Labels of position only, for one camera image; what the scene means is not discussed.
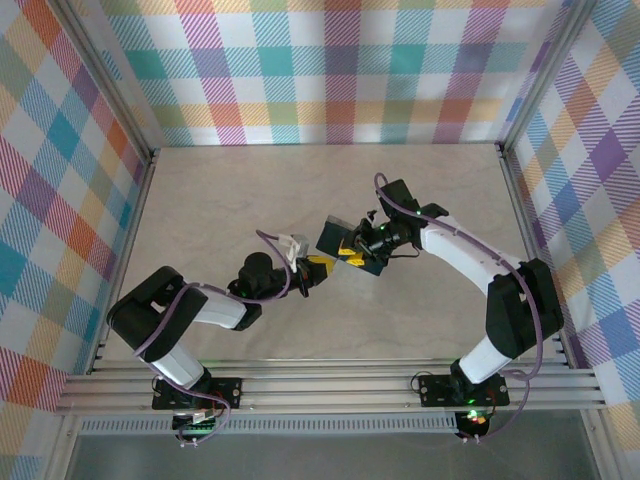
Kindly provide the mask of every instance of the cable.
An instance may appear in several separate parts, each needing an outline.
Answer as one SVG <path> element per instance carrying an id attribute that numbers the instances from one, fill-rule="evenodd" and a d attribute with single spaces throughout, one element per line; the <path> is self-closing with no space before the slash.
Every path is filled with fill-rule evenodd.
<path id="1" fill-rule="evenodd" d="M 273 296 L 271 298 L 265 298 L 265 299 L 261 299 L 261 300 L 246 299 L 246 298 L 237 297 L 237 296 L 231 294 L 230 292 L 227 292 L 226 290 L 223 290 L 223 289 L 221 289 L 219 287 L 216 287 L 214 285 L 209 285 L 209 284 L 206 284 L 206 283 L 198 283 L 198 282 L 187 283 L 186 285 L 184 285 L 180 289 L 180 291 L 178 291 L 177 295 L 174 297 L 173 301 L 169 305 L 169 308 L 167 308 L 167 310 L 166 310 L 166 312 L 164 314 L 164 318 L 162 319 L 160 324 L 153 331 L 153 333 L 151 335 L 149 335 L 149 337 L 144 342 L 142 342 L 142 344 L 133 352 L 133 355 L 135 357 L 141 357 L 144 354 L 144 352 L 147 350 L 147 348 L 149 348 L 149 346 L 151 344 L 153 344 L 153 342 L 156 341 L 156 339 L 160 336 L 160 334 L 166 328 L 167 324 L 169 323 L 169 320 L 173 316 L 173 313 L 175 312 L 175 309 L 178 306 L 178 303 L 180 303 L 180 300 L 182 299 L 184 294 L 187 292 L 187 290 L 189 290 L 189 288 L 195 287 L 195 288 L 201 288 L 201 289 L 205 289 L 205 290 L 211 290 L 213 292 L 220 293 L 222 295 L 225 295 L 225 296 L 227 296 L 229 298 L 232 298 L 232 299 L 237 300 L 237 301 L 242 302 L 242 303 L 251 303 L 251 304 L 257 304 L 257 305 L 264 305 L 266 303 L 272 302 L 274 300 L 277 300 L 278 298 L 283 297 L 289 291 L 289 286 L 291 285 L 291 270 L 289 268 L 289 264 L 287 263 L 287 259 L 271 243 L 271 240 L 278 240 L 278 237 L 276 237 L 275 235 L 269 235 L 268 233 L 264 233 L 262 230 L 256 230 L 256 234 L 262 240 L 264 240 L 264 242 L 269 246 L 269 248 L 271 250 L 273 250 L 275 252 L 275 254 L 280 258 L 280 260 L 284 264 L 284 269 L 285 269 L 285 274 L 286 274 L 286 281 L 285 281 L 284 287 L 282 288 L 282 290 L 280 290 L 280 292 L 278 292 L 277 295 L 275 295 L 275 296 Z M 180 391 L 180 392 L 182 392 L 182 393 L 184 393 L 186 395 L 191 395 L 192 397 L 203 398 L 205 400 L 211 400 L 212 402 L 214 402 L 214 404 L 215 403 L 219 403 L 219 404 L 224 406 L 225 411 L 227 412 L 227 414 L 225 415 L 224 419 L 220 422 L 220 424 L 215 429 L 213 429 L 210 433 L 208 433 L 207 435 L 202 437 L 200 440 L 194 441 L 193 443 L 191 443 L 191 445 L 193 445 L 194 447 L 197 447 L 202 442 L 206 442 L 211 437 L 213 437 L 216 433 L 218 433 L 222 428 L 224 428 L 224 426 L 229 422 L 229 418 L 231 417 L 231 405 L 229 405 L 229 402 L 227 402 L 224 398 L 216 397 L 214 395 L 208 395 L 206 393 L 194 392 L 193 390 L 188 390 L 188 389 L 184 388 L 182 385 L 178 385 L 177 383 L 175 383 L 170 378 L 165 377 L 164 374 L 160 370 L 158 370 L 155 366 L 153 366 L 152 364 L 147 363 L 147 362 L 145 362 L 145 363 L 147 364 L 147 366 L 151 370 L 156 372 L 160 376 L 160 378 L 164 379 L 165 382 L 167 382 L 169 385 L 171 385 L 176 390 L 178 390 L 178 391 Z M 152 380 L 152 388 L 155 390 L 153 380 Z M 178 438 L 182 442 L 181 446 L 184 446 L 185 445 L 185 440 L 182 437 L 182 431 L 183 431 L 183 429 L 178 430 Z"/>
<path id="2" fill-rule="evenodd" d="M 420 256 L 420 249 L 413 247 L 418 252 L 416 255 L 391 255 L 389 258 L 418 258 Z"/>
<path id="3" fill-rule="evenodd" d="M 518 415 L 520 415 L 529 398 L 529 390 L 531 388 L 529 382 L 531 381 L 532 378 L 534 378 L 538 374 L 538 372 L 540 371 L 540 368 L 542 367 L 542 353 L 543 353 L 542 342 L 544 341 L 544 339 L 542 338 L 542 325 L 540 323 L 540 314 L 538 312 L 538 307 L 536 305 L 535 299 L 533 298 L 533 294 L 531 293 L 531 290 L 529 289 L 529 286 L 527 285 L 527 282 L 525 282 L 522 275 L 520 275 L 520 273 L 509 262 L 507 262 L 504 258 L 502 258 L 502 255 L 500 255 L 498 252 L 495 252 L 491 248 L 487 247 L 480 240 L 474 238 L 473 236 L 469 235 L 463 230 L 459 230 L 458 228 L 453 227 L 448 223 L 443 222 L 442 220 L 438 220 L 436 218 L 431 218 L 426 215 L 421 215 L 416 212 L 412 212 L 411 210 L 408 210 L 398 205 L 396 202 L 391 200 L 387 196 L 387 194 L 385 194 L 382 191 L 382 187 L 380 187 L 379 180 L 384 181 L 385 185 L 389 183 L 389 181 L 387 180 L 387 177 L 382 172 L 376 173 L 375 176 L 373 177 L 373 184 L 376 189 L 376 193 L 380 198 L 382 198 L 385 202 L 387 202 L 393 208 L 395 208 L 401 213 L 404 213 L 405 215 L 409 215 L 410 217 L 414 217 L 414 218 L 419 218 L 421 220 L 426 220 L 429 223 L 437 225 L 440 228 L 443 228 L 444 230 L 447 230 L 448 232 L 451 232 L 454 235 L 459 236 L 460 238 L 462 238 L 463 240 L 466 240 L 467 242 L 469 242 L 471 245 L 476 247 L 478 250 L 480 250 L 484 254 L 491 257 L 493 260 L 495 260 L 500 265 L 505 267 L 509 271 L 509 273 L 511 273 L 514 276 L 514 278 L 520 285 L 520 288 L 524 292 L 527 302 L 529 303 L 529 307 L 531 308 L 531 316 L 533 318 L 533 327 L 536 334 L 536 363 L 534 364 L 533 368 L 529 373 L 525 373 L 522 370 L 513 370 L 513 369 L 504 370 L 501 372 L 505 377 L 509 377 L 515 380 L 520 380 L 522 382 L 525 382 L 525 385 L 526 385 L 525 394 L 524 394 L 524 397 L 522 398 L 522 402 L 520 402 L 520 405 L 518 406 L 518 409 L 511 416 L 511 418 L 509 418 L 507 423 L 505 423 L 502 427 L 500 427 L 495 432 L 485 435 L 484 437 L 484 439 L 491 438 L 495 436 L 498 432 L 501 432 L 502 430 L 507 428 L 509 425 L 511 425 L 513 421 L 518 417 Z"/>
<path id="4" fill-rule="evenodd" d="M 209 284 L 206 284 L 206 283 L 198 283 L 198 282 L 187 283 L 186 285 L 184 285 L 180 289 L 178 294 L 175 296 L 175 298 L 173 299 L 173 301 L 169 305 L 169 308 L 167 308 L 167 311 L 164 314 L 164 318 L 162 319 L 162 321 L 160 322 L 158 327 L 133 352 L 133 355 L 135 357 L 140 357 L 145 352 L 145 350 L 147 348 L 149 348 L 149 346 L 153 342 L 156 341 L 156 339 L 160 336 L 160 334 L 166 328 L 167 324 L 169 323 L 169 320 L 171 320 L 171 317 L 173 316 L 173 313 L 175 312 L 175 309 L 177 308 L 178 303 L 180 303 L 180 300 L 182 299 L 184 294 L 187 292 L 187 290 L 189 290 L 192 287 L 211 290 L 213 292 L 216 292 L 216 293 L 219 293 L 221 295 L 225 295 L 225 296 L 227 296 L 229 298 L 232 298 L 234 300 L 237 300 L 238 302 L 241 302 L 241 303 L 251 303 L 251 304 L 257 304 L 257 305 L 264 305 L 265 303 L 272 302 L 274 300 L 277 300 L 278 298 L 281 298 L 284 294 L 286 294 L 289 291 L 289 286 L 291 285 L 291 270 L 289 269 L 289 264 L 287 263 L 287 259 L 284 258 L 284 255 L 282 255 L 282 253 L 280 253 L 280 251 L 270 242 L 270 240 L 273 240 L 273 239 L 277 240 L 278 237 L 276 237 L 274 235 L 269 235 L 267 233 L 264 233 L 261 230 L 256 230 L 256 234 L 262 240 L 264 240 L 264 242 L 269 246 L 269 248 L 271 248 L 271 250 L 273 250 L 276 253 L 276 255 L 280 258 L 280 260 L 284 264 L 284 269 L 285 269 L 285 274 L 286 274 L 286 281 L 285 281 L 284 287 L 282 288 L 282 290 L 277 295 L 275 295 L 274 297 L 265 298 L 265 299 L 262 299 L 262 300 L 246 299 L 246 298 L 237 297 L 237 296 L 227 292 L 226 290 L 223 290 L 223 289 L 221 289 L 219 287 L 216 287 L 216 286 L 213 286 L 213 285 L 209 285 Z"/>
<path id="5" fill-rule="evenodd" d="M 427 375 L 433 375 L 433 373 L 428 372 L 427 370 L 422 370 L 421 372 L 418 372 L 413 377 L 411 377 L 411 381 L 409 382 L 409 388 L 411 388 L 411 390 L 413 390 L 413 393 L 420 394 L 420 390 L 417 390 L 417 389 L 413 388 L 413 382 L 415 381 L 416 378 L 418 378 L 418 376 L 421 373 L 426 373 Z"/>

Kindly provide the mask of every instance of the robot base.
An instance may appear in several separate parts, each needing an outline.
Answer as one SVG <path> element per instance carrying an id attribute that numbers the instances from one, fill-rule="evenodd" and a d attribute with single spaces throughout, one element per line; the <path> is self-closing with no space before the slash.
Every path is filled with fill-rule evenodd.
<path id="1" fill-rule="evenodd" d="M 460 398 L 451 384 L 451 375 L 421 375 L 418 377 L 420 404 L 423 407 L 504 407 L 509 405 L 509 392 L 504 377 L 496 374 Z"/>
<path id="2" fill-rule="evenodd" d="M 240 407 L 242 396 L 241 378 L 213 378 L 207 370 L 191 390 L 224 398 L 232 409 Z M 164 380 L 153 385 L 153 410 L 200 410 L 214 408 L 211 400 L 187 395 L 174 389 Z"/>

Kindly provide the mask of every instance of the metal frame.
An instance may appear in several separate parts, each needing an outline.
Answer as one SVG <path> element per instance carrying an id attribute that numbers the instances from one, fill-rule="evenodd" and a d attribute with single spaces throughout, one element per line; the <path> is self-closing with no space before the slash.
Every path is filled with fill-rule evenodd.
<path id="1" fill-rule="evenodd" d="M 401 413 L 465 411 L 423 408 L 409 380 L 420 371 L 447 373 L 451 360 L 256 360 L 203 362 L 213 376 L 241 377 L 240 413 Z M 523 369 L 532 361 L 515 363 Z M 58 403 L 63 415 L 130 415 L 151 410 L 153 373 L 140 362 L 98 361 L 90 376 L 70 377 Z M 513 410 L 524 385 L 507 381 Z M 591 370 L 545 362 L 532 381 L 528 409 L 598 409 L 604 398 Z"/>
<path id="2" fill-rule="evenodd" d="M 511 165 L 518 161 L 515 150 L 507 150 L 504 146 L 497 144 L 496 151 L 527 255 L 530 258 L 539 257 L 540 249 L 535 241 L 533 224 L 524 208 L 524 197 L 511 168 Z M 566 355 L 568 365 L 575 368 L 577 361 L 564 330 L 560 331 L 560 339 L 565 346 L 563 353 Z M 583 410 L 582 420 L 602 478 L 607 480 L 633 478 L 629 464 L 613 431 L 613 423 L 609 412 L 606 409 Z"/>
<path id="3" fill-rule="evenodd" d="M 542 98 L 560 71 L 582 27 L 587 23 L 598 0 L 574 0 L 560 34 L 554 39 L 536 80 L 524 100 L 511 129 L 504 139 L 506 150 L 512 149 L 531 122 Z"/>
<path id="4" fill-rule="evenodd" d="M 127 266 L 129 265 L 129 260 L 131 259 L 133 244 L 135 243 L 136 235 L 138 233 L 140 220 L 142 220 L 142 211 L 144 210 L 144 205 L 147 203 L 147 197 L 149 196 L 149 189 L 151 188 L 151 181 L 153 180 L 153 174 L 156 170 L 156 163 L 159 155 L 160 150 L 156 150 L 153 154 L 153 157 L 151 158 L 151 163 L 148 163 L 145 166 L 144 177 L 142 178 L 142 182 L 140 183 L 140 193 L 138 194 L 138 199 L 136 200 L 136 205 L 131 216 L 131 224 L 124 240 L 122 254 L 118 258 L 118 262 L 114 270 L 113 282 L 111 283 L 111 288 L 109 290 L 109 299 L 107 300 L 107 307 L 109 308 L 113 304 L 115 304 L 120 297 L 122 283 L 124 282 L 124 276 L 127 271 Z M 100 319 L 100 326 L 97 330 L 98 333 L 95 335 L 91 342 L 91 347 L 89 350 L 91 354 L 89 355 L 89 358 L 87 358 L 87 362 L 84 368 L 84 371 L 87 375 L 91 373 L 93 363 L 97 358 L 100 357 L 100 355 L 98 354 L 98 350 L 100 349 L 100 347 L 104 347 L 105 342 L 109 337 L 110 327 L 107 324 L 106 311 Z"/>
<path id="5" fill-rule="evenodd" d="M 48 3 L 63 29 L 67 32 L 80 58 L 82 58 L 82 63 L 93 77 L 98 89 L 106 98 L 107 103 L 127 133 L 138 155 L 150 163 L 153 158 L 153 152 L 158 145 L 151 145 L 145 139 L 127 102 L 109 73 L 109 69 L 104 64 L 102 55 L 96 50 L 75 9 L 69 4 L 68 0 L 48 0 Z"/>

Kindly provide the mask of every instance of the aluminum rail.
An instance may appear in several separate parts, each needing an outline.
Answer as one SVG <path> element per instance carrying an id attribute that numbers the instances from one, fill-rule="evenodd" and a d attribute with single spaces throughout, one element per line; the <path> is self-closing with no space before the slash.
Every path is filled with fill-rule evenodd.
<path id="1" fill-rule="evenodd" d="M 408 413 L 464 411 L 422 408 L 409 381 L 428 371 L 448 373 L 450 360 L 258 360 L 204 362 L 216 377 L 243 379 L 239 411 L 256 414 Z M 514 363 L 527 368 L 530 363 Z M 151 409 L 153 373 L 139 362 L 100 362 L 91 375 L 72 376 L 58 403 L 69 415 L 157 414 Z M 529 410 L 599 409 L 604 398 L 592 370 L 545 364 L 531 382 Z M 507 380 L 511 405 L 524 394 Z"/>

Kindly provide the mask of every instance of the colorful checkered backdrop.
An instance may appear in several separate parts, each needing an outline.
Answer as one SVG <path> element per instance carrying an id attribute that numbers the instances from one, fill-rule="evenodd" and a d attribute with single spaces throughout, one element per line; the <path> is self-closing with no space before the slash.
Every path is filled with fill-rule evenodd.
<path id="1" fill-rule="evenodd" d="M 44 0 L 0 3 L 0 479 L 81 373 L 143 164 Z"/>
<path id="2" fill-rule="evenodd" d="M 519 142 L 514 167 L 579 363 L 594 367 L 637 472 L 639 144 L 640 0 L 602 1 Z"/>
<path id="3" fill-rule="evenodd" d="M 188 146 L 494 141 L 572 0 L 75 3 L 138 116 Z"/>

